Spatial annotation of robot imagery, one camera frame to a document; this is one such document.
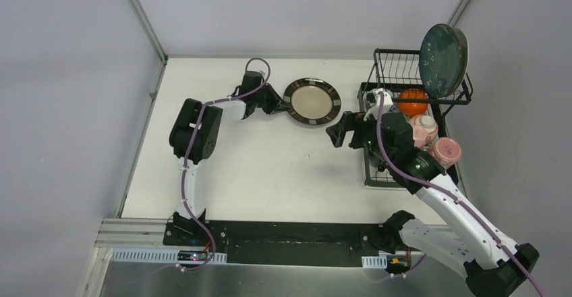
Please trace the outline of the black striped rim plate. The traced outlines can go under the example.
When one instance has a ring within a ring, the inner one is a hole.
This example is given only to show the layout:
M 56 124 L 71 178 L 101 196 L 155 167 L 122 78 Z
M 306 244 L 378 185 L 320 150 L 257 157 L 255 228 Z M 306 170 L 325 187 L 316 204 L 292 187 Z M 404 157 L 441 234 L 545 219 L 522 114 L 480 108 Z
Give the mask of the black striped rim plate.
M 321 126 L 333 121 L 341 111 L 341 97 L 328 82 L 317 78 L 300 78 L 283 93 L 288 114 L 297 122 Z

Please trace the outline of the black wire dish rack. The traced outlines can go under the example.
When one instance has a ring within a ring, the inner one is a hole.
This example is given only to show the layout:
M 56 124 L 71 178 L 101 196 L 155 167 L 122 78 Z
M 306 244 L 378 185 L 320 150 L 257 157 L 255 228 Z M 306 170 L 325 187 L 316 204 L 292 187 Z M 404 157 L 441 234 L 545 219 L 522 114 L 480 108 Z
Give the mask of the black wire dish rack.
M 375 88 L 386 88 L 397 100 L 404 90 L 416 88 L 424 90 L 419 73 L 419 51 L 406 49 L 375 49 L 373 64 L 369 76 L 362 82 L 357 90 L 359 109 L 366 111 L 369 104 L 363 100 L 363 95 Z M 428 104 L 427 115 L 432 116 L 438 124 L 438 135 L 448 136 L 446 116 L 455 106 L 468 105 L 471 102 L 474 88 L 469 76 L 466 74 L 456 90 L 447 97 L 425 100 Z M 379 190 L 402 190 L 387 170 L 380 171 L 372 155 L 367 149 L 362 149 L 364 156 L 364 184 L 369 188 Z

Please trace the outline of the orange bowl white inside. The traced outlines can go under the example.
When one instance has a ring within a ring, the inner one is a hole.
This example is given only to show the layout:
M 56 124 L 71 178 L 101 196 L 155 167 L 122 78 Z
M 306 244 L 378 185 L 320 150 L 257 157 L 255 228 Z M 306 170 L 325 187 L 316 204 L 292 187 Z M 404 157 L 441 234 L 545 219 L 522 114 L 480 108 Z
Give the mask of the orange bowl white inside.
M 423 115 L 428 109 L 427 103 L 414 102 L 414 100 L 428 99 L 428 95 L 419 89 L 410 88 L 399 94 L 399 98 L 403 101 L 397 102 L 397 109 L 408 117 Z

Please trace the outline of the pink cup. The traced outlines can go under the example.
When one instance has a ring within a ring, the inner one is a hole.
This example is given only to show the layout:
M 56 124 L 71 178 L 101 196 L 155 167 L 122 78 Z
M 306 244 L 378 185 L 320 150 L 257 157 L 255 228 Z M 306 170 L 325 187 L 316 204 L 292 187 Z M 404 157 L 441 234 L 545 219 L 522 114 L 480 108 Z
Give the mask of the pink cup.
M 424 127 L 418 125 L 412 126 L 412 139 L 415 147 L 422 149 L 426 145 L 428 138 L 429 133 Z

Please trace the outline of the orange floral pattern bowl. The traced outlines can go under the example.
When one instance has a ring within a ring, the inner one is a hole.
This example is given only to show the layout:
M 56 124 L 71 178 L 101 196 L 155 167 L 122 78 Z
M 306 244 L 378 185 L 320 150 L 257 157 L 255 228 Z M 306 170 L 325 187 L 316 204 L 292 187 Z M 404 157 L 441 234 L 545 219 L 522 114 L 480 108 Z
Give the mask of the orange floral pattern bowl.
M 410 119 L 409 123 L 412 126 L 421 126 L 427 131 L 426 142 L 433 142 L 438 138 L 438 124 L 431 115 L 416 115 Z

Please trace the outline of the dark red cup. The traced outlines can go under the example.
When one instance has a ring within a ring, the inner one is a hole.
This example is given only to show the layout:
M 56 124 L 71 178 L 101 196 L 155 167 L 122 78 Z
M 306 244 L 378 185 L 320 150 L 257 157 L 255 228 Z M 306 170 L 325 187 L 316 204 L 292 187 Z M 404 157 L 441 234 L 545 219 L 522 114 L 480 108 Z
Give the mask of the dark red cup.
M 443 166 L 445 170 L 452 167 L 462 157 L 461 146 L 452 138 L 437 138 L 429 147 L 428 153 Z

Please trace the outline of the dark blue plate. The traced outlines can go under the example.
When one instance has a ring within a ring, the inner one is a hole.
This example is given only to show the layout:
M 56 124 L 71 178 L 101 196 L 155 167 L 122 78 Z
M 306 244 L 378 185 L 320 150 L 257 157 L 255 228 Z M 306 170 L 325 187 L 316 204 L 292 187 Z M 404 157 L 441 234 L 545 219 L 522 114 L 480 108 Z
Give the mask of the dark blue plate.
M 419 52 L 419 74 L 430 98 L 454 93 L 460 71 L 459 41 L 453 27 L 436 24 L 427 31 Z

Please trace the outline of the teal flower plate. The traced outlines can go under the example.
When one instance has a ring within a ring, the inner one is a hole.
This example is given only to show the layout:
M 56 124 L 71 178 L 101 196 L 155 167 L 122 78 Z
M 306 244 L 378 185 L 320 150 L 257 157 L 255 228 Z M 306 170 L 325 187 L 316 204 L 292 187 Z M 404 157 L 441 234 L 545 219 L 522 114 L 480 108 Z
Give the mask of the teal flower plate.
M 468 63 L 469 63 L 469 43 L 468 43 L 468 39 L 467 39 L 464 31 L 462 31 L 462 29 L 453 27 L 453 31 L 455 32 L 455 35 L 458 38 L 459 50 L 460 50 L 460 54 L 461 54 L 461 63 L 460 63 L 461 68 L 460 68 L 459 74 L 457 76 L 457 82 L 455 85 L 455 89 L 457 90 L 461 86 L 461 83 L 462 83 L 462 81 L 466 75 L 466 71 L 467 71 L 467 67 L 468 67 Z

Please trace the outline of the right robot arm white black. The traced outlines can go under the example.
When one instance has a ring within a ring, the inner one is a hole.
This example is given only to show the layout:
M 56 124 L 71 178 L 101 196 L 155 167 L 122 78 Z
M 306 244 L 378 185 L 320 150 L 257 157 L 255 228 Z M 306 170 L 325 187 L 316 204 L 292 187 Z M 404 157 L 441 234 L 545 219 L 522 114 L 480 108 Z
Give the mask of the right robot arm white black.
M 346 111 L 326 129 L 334 147 L 353 132 L 350 147 L 366 149 L 401 187 L 428 205 L 456 238 L 436 232 L 407 211 L 382 224 L 381 249 L 403 246 L 427 254 L 464 279 L 474 296 L 510 296 L 524 281 L 538 288 L 532 269 L 539 252 L 495 227 L 461 193 L 443 166 L 416 147 L 413 127 L 400 113 L 374 117 Z

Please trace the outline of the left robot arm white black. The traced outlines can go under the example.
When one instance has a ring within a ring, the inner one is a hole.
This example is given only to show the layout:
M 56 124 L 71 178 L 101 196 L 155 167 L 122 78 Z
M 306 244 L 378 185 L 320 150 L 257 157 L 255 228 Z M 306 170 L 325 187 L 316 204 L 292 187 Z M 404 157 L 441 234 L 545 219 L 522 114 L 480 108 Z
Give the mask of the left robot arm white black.
M 290 107 L 270 84 L 239 85 L 228 97 L 211 102 L 183 102 L 169 135 L 169 145 L 181 170 L 181 200 L 167 229 L 171 235 L 165 236 L 166 242 L 177 238 L 190 246 L 207 243 L 202 169 L 215 151 L 221 122 L 225 118 L 243 120 L 256 109 L 272 115 Z

